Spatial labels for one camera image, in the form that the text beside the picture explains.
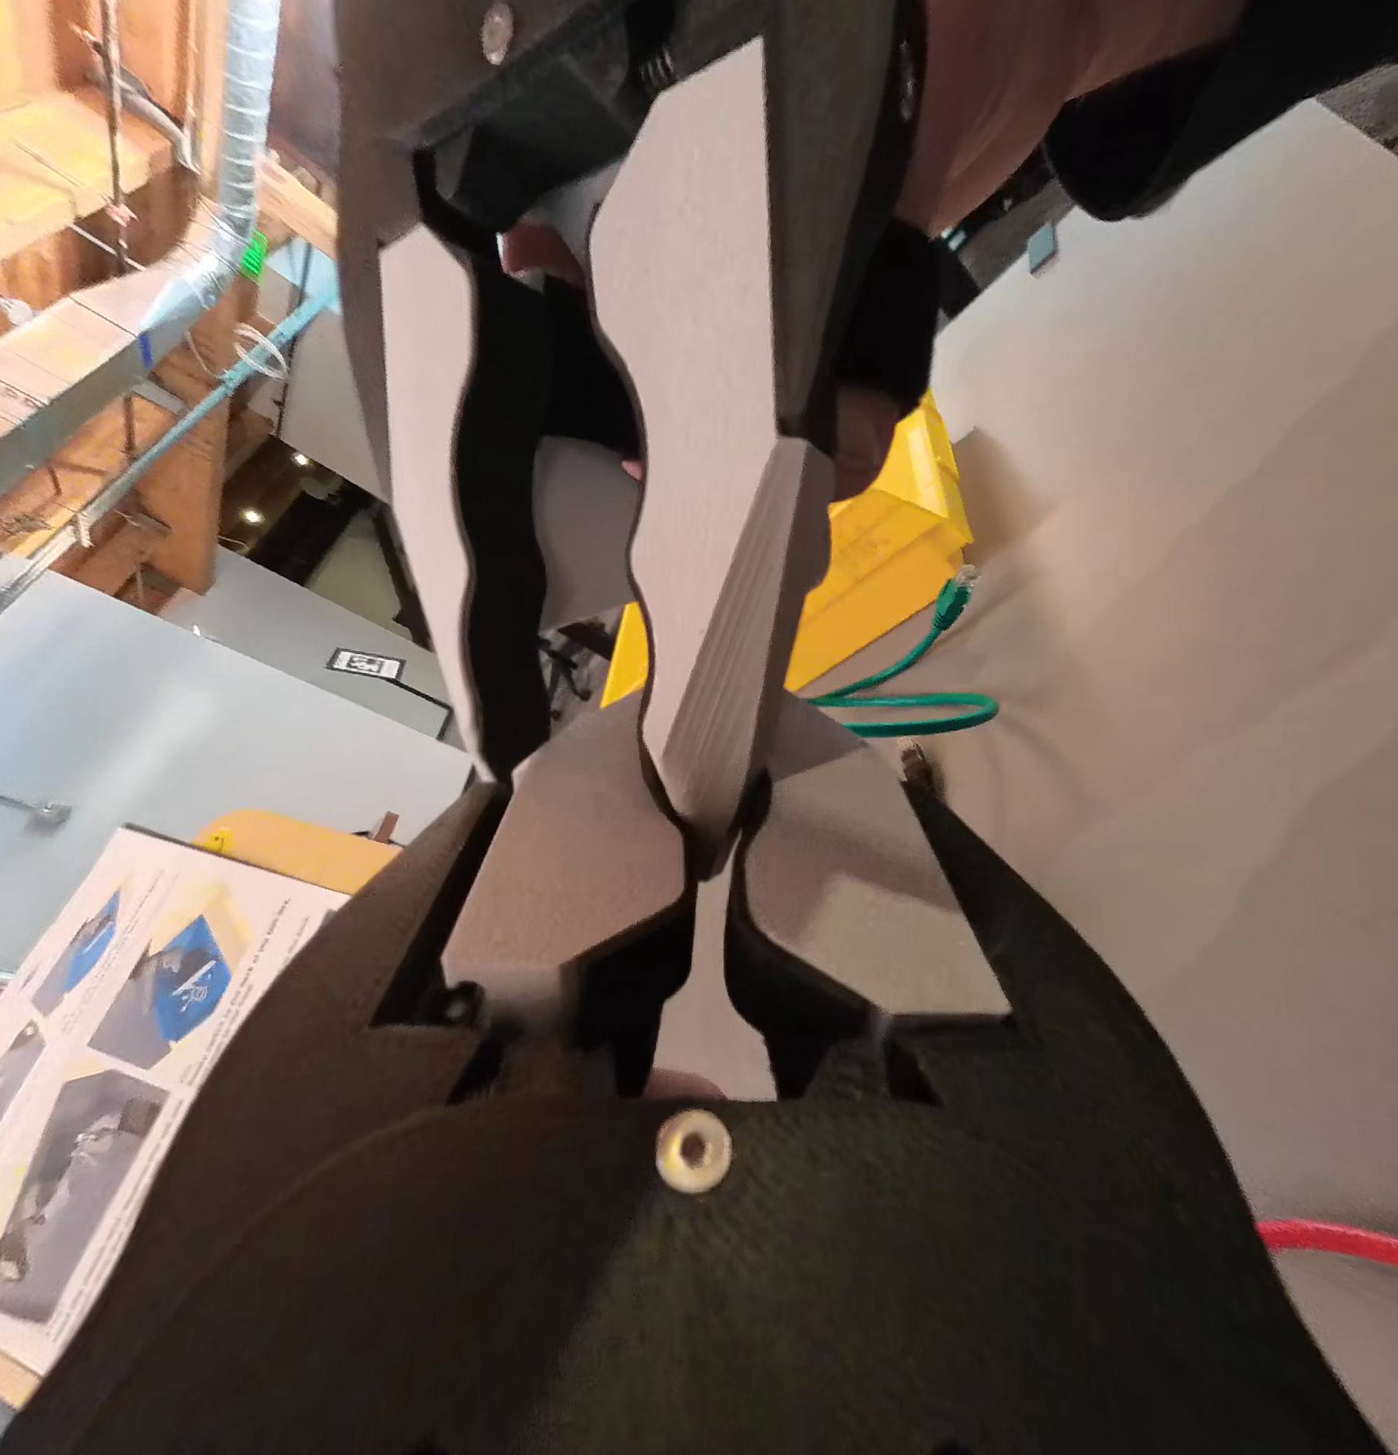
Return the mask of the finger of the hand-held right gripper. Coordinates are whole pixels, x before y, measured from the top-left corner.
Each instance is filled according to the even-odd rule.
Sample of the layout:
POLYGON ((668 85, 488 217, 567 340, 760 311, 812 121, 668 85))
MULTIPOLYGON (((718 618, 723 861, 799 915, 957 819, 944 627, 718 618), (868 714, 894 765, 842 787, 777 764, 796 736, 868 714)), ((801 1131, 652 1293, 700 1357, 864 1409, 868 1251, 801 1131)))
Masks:
POLYGON ((553 392, 545 295, 418 226, 381 252, 398 535, 458 736, 510 785, 548 741, 536 465, 553 392))
POLYGON ((738 834, 830 556, 835 470, 778 418, 765 82, 754 40, 663 95, 590 244, 645 449, 640 741, 702 879, 738 834))

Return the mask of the person's right hand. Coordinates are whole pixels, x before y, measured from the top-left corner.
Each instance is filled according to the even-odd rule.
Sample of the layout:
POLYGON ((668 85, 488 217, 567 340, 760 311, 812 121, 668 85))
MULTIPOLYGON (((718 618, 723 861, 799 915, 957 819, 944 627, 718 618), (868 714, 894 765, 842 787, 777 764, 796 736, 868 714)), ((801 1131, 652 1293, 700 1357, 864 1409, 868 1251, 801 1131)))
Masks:
POLYGON ((934 239, 1066 105, 1226 41, 1239 2, 929 2, 921 116, 895 220, 934 239))

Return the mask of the person's right forearm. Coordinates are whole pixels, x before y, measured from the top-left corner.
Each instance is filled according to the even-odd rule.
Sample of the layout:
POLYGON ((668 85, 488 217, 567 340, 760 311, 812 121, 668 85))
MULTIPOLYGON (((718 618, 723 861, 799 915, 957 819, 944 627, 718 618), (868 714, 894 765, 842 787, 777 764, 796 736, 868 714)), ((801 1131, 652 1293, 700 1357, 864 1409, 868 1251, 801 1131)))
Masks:
POLYGON ((1296 105, 1387 64, 1398 2, 1249 2, 1228 40, 1066 105, 1043 155, 1090 217, 1149 217, 1296 105))

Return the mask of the silver rectangular air duct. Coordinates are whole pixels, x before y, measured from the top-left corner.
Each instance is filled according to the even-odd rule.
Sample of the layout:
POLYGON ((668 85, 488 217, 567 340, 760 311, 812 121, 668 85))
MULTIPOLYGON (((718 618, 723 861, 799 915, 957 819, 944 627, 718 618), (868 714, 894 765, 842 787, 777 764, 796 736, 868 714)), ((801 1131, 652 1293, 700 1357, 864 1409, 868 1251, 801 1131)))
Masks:
POLYGON ((181 343, 233 282, 163 262, 88 286, 0 338, 0 499, 181 343))

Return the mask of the silver spiral air duct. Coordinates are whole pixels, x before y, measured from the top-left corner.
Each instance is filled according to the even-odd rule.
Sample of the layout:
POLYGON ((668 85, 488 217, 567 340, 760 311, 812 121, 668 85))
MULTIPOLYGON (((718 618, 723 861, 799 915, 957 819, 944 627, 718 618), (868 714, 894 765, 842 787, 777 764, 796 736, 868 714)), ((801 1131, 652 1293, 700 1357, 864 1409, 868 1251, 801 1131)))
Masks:
POLYGON ((160 286, 143 338, 156 356, 220 303, 254 243, 281 10, 280 2, 230 4, 215 166, 200 174, 200 204, 181 244, 152 270, 160 286))

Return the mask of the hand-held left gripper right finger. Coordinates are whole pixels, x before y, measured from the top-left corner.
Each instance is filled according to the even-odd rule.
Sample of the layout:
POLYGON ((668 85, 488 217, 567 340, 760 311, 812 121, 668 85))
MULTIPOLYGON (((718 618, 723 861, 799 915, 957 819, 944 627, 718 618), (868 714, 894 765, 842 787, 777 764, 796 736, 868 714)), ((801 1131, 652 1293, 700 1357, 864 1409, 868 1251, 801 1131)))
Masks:
POLYGON ((730 879, 725 973, 780 1098, 804 1095, 835 1046, 1012 1017, 884 756, 786 699, 759 788, 730 879))

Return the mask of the yellow plastic bin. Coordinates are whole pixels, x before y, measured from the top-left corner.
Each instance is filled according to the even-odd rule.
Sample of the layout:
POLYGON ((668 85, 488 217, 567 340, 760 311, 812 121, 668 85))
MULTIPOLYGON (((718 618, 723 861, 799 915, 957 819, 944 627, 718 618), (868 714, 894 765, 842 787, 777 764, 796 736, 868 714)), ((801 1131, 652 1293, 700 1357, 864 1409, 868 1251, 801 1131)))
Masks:
POLYGON ((809 593, 785 681, 809 688, 918 613, 963 569, 975 533, 933 392, 895 429, 876 483, 830 511, 832 563, 809 593))

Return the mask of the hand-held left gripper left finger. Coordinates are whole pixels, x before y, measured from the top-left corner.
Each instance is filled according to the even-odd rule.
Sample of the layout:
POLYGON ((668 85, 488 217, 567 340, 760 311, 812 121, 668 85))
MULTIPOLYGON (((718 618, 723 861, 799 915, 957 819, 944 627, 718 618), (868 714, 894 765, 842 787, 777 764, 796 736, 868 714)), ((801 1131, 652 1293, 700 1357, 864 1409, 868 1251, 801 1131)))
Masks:
POLYGON ((442 968, 491 1029, 605 1053, 621 1097, 652 1077, 689 980, 696 887, 645 769, 639 704, 588 714, 527 761, 463 900, 442 968))

